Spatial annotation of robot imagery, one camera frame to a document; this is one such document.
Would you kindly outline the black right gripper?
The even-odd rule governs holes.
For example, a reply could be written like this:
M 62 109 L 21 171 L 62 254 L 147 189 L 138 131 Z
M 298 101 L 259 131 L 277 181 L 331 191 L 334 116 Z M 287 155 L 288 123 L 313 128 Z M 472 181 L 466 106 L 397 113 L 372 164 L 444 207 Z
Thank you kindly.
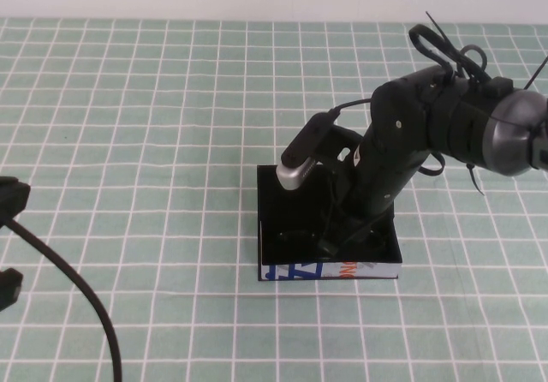
M 346 217 L 371 223 L 393 205 L 427 157 L 426 149 L 418 150 L 402 142 L 386 146 L 373 136 L 364 137 L 343 162 L 348 186 L 337 190 L 340 210 Z M 389 224 L 372 224 L 366 245 L 386 248 L 389 238 Z M 321 234 L 318 248 L 325 257 L 336 257 L 342 243 L 341 226 L 330 224 Z

